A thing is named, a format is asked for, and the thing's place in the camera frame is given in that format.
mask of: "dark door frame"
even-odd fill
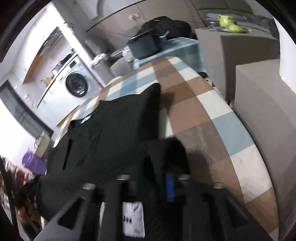
[[[18,94],[15,92],[15,90],[12,88],[11,84],[9,83],[9,80],[6,80],[1,86],[0,86],[0,93],[3,91],[4,88],[8,88],[12,95],[16,98],[18,103],[24,108],[24,110],[29,114],[30,117],[34,121],[36,121],[51,137],[53,135],[53,130],[50,129],[43,121],[41,121],[31,110],[30,108],[23,102],[23,100],[18,96]]]

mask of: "black bag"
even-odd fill
[[[164,35],[166,31],[170,31],[167,35],[168,39],[177,37],[190,38],[191,35],[191,26],[188,23],[180,20],[172,20],[166,16],[157,17],[144,23],[136,35],[148,30],[154,30],[159,36]]]

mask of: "checkered tablecloth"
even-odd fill
[[[155,60],[114,80],[69,115],[56,143],[71,120],[86,117],[100,100],[139,94],[153,83],[162,87],[159,137],[177,137],[186,149],[192,177],[222,183],[277,240],[275,194],[251,136],[221,96],[177,57]]]
[[[200,42],[195,39],[174,38],[163,43],[162,51],[145,59],[135,59],[133,61],[134,69],[137,69],[153,60],[166,56],[175,56],[180,58],[189,67],[196,72],[206,72],[204,68],[203,56],[200,52]]]

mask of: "wall outlet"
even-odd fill
[[[135,18],[139,18],[139,17],[140,17],[140,14],[135,13],[135,14],[129,15],[129,16],[128,16],[128,19],[129,19],[129,20],[134,20]]]

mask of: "yellow-green teapot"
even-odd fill
[[[228,28],[230,25],[235,24],[233,16],[218,14],[219,24],[222,28]]]

